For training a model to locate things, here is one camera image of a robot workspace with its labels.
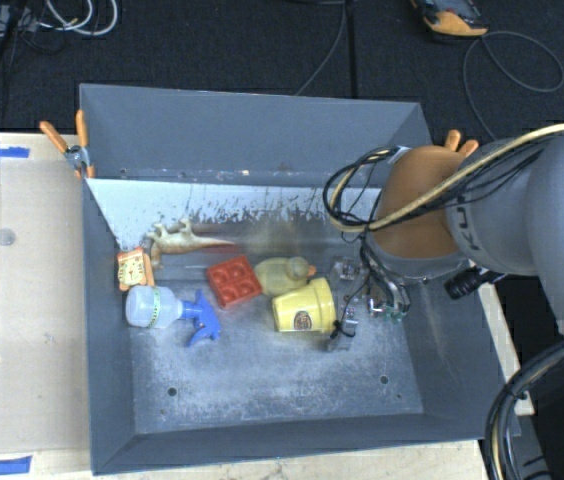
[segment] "wooden table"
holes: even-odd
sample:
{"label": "wooden table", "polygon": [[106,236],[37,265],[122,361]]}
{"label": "wooden table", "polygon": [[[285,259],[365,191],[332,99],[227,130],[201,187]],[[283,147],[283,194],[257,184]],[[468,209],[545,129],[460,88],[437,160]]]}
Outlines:
{"label": "wooden table", "polygon": [[[77,144],[77,138],[74,136],[66,136],[65,139],[69,144]],[[55,182],[74,182],[77,185],[77,181],[72,179],[73,174],[70,166],[66,163],[64,157],[53,148],[44,135],[0,133],[0,146],[2,148],[22,146],[29,149],[29,158],[19,160],[19,162],[23,162],[22,165],[25,167],[19,171],[18,176],[21,175],[23,181],[31,182],[34,185],[37,184],[39,190],[48,189],[51,186],[50,184]],[[0,159],[0,166],[5,166],[7,162],[15,161],[16,160],[10,158],[2,158]],[[34,166],[40,164],[44,164],[47,167],[51,166],[51,179],[49,180],[48,177],[44,179],[44,184],[46,185],[44,187],[40,186],[42,181],[38,183],[38,180],[35,178],[38,174],[36,174],[37,171]],[[25,216],[25,218],[35,219],[35,225],[43,227],[45,225],[44,219],[52,219],[52,212],[45,211],[43,205],[41,206],[42,203],[36,201],[35,194],[31,194],[31,204],[23,205],[22,215]],[[63,237],[57,236],[57,240],[61,241]],[[61,268],[61,264],[64,265],[62,268],[68,268],[66,264],[67,261],[74,262],[72,267],[74,270],[76,269],[76,272],[79,272],[81,269],[81,263],[78,263],[78,258],[81,258],[81,255],[75,255],[73,260],[71,256],[63,257],[61,261],[55,254],[46,254],[45,257],[46,260],[44,262],[26,266],[26,268],[32,269],[31,275],[36,279],[42,281],[44,281],[44,279],[53,279],[52,276],[58,275],[58,269]],[[494,336],[494,343],[500,357],[503,371],[508,378],[519,367],[512,340],[510,339],[506,322],[502,316],[501,306],[495,290],[491,286],[484,286],[480,290],[487,321]],[[53,290],[47,290],[47,292],[49,294],[46,296],[51,300],[40,300],[38,302],[40,307],[49,308],[48,311],[66,311],[67,306],[69,306],[68,310],[74,311],[76,307],[78,311],[80,308],[83,308],[79,293],[72,299],[67,300],[66,297],[63,297],[58,300],[54,298]],[[17,289],[14,289],[13,292],[9,294],[9,297],[12,297],[11,300],[14,302],[17,302],[18,297],[21,296],[23,295],[19,293]],[[35,324],[32,324],[31,320],[24,319],[22,325],[25,326],[26,330],[26,325]],[[28,339],[26,338],[26,334],[18,334],[14,329],[14,334],[10,336],[10,338],[11,340],[21,339],[23,354],[26,354],[26,349],[29,345],[29,343],[27,343]],[[50,340],[53,340],[53,337],[47,336],[45,343],[48,344]],[[60,355],[57,357],[60,359],[56,358],[55,361],[62,360],[61,350],[59,354]],[[7,358],[4,358],[4,362],[2,362],[2,359],[3,358],[0,357],[0,369],[7,368]],[[17,414],[17,418],[20,419],[19,421],[22,424],[27,422],[31,425],[32,422],[34,422],[36,425],[51,425],[53,428],[49,431],[59,433],[61,436],[63,425],[71,425],[76,419],[76,407],[67,406],[66,398],[58,394],[63,392],[62,383],[71,381],[71,379],[67,377],[65,371],[62,371],[62,368],[53,368],[53,365],[49,368],[49,364],[45,366],[44,360],[44,357],[39,357],[41,365],[31,365],[29,370],[31,377],[21,379],[22,390],[14,389],[9,393],[0,393],[0,418],[3,420],[8,419],[4,415],[10,414],[9,404],[12,404],[14,414]],[[37,380],[39,384],[49,386],[49,390],[44,392],[44,397],[41,394],[38,395],[40,402],[36,404],[36,408],[25,407],[25,413],[22,413],[21,402],[26,401],[26,386],[28,386],[32,380],[35,380],[35,375],[38,377],[47,377]],[[78,409],[80,414],[88,413],[86,406],[79,407]],[[533,407],[530,405],[530,402],[518,404],[516,407],[518,414],[531,414],[532,411]],[[13,428],[12,426],[13,423],[4,423],[3,421],[0,426],[0,432],[5,432],[6,428]],[[92,478],[89,469],[88,438],[85,438],[84,435],[81,437],[78,436],[78,438],[75,438],[73,441],[67,441],[70,444],[70,446],[67,447],[60,445],[41,445],[30,449],[17,446],[18,443],[28,442],[27,435],[19,437],[20,440],[18,441],[18,439],[10,439],[10,436],[0,434],[0,459],[33,455],[30,473],[27,475],[13,475],[10,478],[14,480],[17,478],[42,479],[51,477],[72,480]],[[137,480],[162,478],[209,480],[255,480],[264,478],[284,478],[287,480],[323,478],[332,480],[350,480],[352,478],[356,480],[377,478],[391,478],[393,480],[431,480],[433,478],[444,478],[445,480],[483,480],[486,479],[487,476],[478,443],[475,441],[462,441],[317,455],[302,458],[189,467],[168,471],[121,474],[112,475],[112,478]]]}

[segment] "yellow mug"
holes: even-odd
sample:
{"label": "yellow mug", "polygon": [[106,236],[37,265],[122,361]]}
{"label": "yellow mug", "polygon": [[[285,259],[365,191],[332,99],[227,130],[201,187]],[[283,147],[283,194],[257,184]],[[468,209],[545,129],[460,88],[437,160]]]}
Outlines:
{"label": "yellow mug", "polygon": [[271,301],[278,331],[330,333],[335,329],[335,304],[327,280],[311,280],[297,290],[278,295]]}

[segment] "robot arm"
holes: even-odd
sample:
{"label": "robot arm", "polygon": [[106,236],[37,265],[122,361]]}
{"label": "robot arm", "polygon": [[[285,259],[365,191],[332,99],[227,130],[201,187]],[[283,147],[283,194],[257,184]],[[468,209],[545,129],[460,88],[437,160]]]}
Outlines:
{"label": "robot arm", "polygon": [[447,286],[457,298],[507,274],[538,276],[564,335],[564,124],[482,147],[458,149],[455,134],[395,160],[369,220],[341,218],[340,194],[360,165],[391,150],[341,170],[323,195],[333,224],[360,233],[361,250],[402,286],[464,269],[464,285]]}
{"label": "robot arm", "polygon": [[[460,168],[497,146],[480,148]],[[479,267],[538,276],[564,335],[564,131],[491,164],[479,182],[490,183],[446,209],[454,241]]]}

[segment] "red lego block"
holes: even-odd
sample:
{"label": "red lego block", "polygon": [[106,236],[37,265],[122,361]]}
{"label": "red lego block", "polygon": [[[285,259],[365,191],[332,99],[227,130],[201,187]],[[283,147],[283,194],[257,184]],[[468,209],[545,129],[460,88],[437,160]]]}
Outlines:
{"label": "red lego block", "polygon": [[246,256],[237,256],[210,266],[206,269],[206,277],[223,309],[262,293],[260,281]]}

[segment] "toy dinosaur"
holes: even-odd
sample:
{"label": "toy dinosaur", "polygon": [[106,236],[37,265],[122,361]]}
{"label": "toy dinosaur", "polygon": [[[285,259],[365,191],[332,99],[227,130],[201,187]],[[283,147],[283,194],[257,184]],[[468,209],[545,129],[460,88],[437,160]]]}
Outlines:
{"label": "toy dinosaur", "polygon": [[234,242],[228,240],[195,235],[191,229],[191,221],[189,219],[181,219],[180,224],[184,227],[178,231],[169,233],[164,225],[158,222],[153,224],[157,232],[146,234],[147,238],[153,240],[153,244],[151,245],[151,265],[153,268],[162,268],[162,254],[184,254],[205,247],[235,245]]}

